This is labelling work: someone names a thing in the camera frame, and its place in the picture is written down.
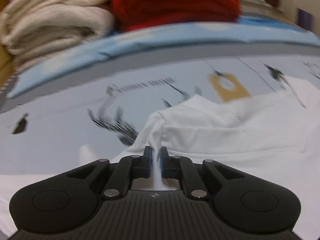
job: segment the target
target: folded red towel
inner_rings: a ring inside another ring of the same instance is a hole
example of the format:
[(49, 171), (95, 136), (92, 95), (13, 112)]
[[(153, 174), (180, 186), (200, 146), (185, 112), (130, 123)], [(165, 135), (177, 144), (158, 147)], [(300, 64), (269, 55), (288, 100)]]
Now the folded red towel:
[(112, 0), (112, 12), (127, 31), (177, 22), (234, 22), (240, 4), (238, 0)]

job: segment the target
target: circular pad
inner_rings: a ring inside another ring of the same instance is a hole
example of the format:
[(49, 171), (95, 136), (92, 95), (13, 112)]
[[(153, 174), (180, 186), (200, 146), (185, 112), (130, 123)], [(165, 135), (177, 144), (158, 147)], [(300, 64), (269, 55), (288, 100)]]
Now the circular pad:
[(41, 211), (56, 211), (69, 203), (68, 194), (58, 190), (47, 190), (38, 193), (32, 200), (33, 206)]
[(271, 211), (278, 205), (276, 196), (265, 191), (250, 191), (245, 193), (241, 198), (242, 204), (256, 212)]

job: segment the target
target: wall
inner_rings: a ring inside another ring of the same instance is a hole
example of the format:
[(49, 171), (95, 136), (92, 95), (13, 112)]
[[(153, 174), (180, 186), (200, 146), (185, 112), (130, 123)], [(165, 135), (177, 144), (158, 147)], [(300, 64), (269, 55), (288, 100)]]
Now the wall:
[(282, 16), (287, 20), (297, 22), (297, 8), (314, 16), (312, 31), (320, 37), (320, 0), (280, 0)]

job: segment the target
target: black gripper base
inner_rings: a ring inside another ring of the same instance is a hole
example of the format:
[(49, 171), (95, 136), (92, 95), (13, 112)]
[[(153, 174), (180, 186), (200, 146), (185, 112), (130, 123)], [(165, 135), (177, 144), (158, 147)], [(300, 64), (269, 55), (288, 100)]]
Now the black gripper base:
[(238, 231), (222, 222), (208, 202), (182, 191), (128, 191), (102, 203), (86, 224), (65, 233), (18, 231), (11, 240), (299, 240), (290, 230), (270, 235)]

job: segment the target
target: purple object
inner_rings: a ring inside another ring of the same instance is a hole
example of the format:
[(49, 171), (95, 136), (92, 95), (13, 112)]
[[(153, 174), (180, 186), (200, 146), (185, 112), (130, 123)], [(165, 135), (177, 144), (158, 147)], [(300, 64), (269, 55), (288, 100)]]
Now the purple object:
[(311, 31), (313, 22), (313, 15), (298, 8), (297, 25), (307, 31)]

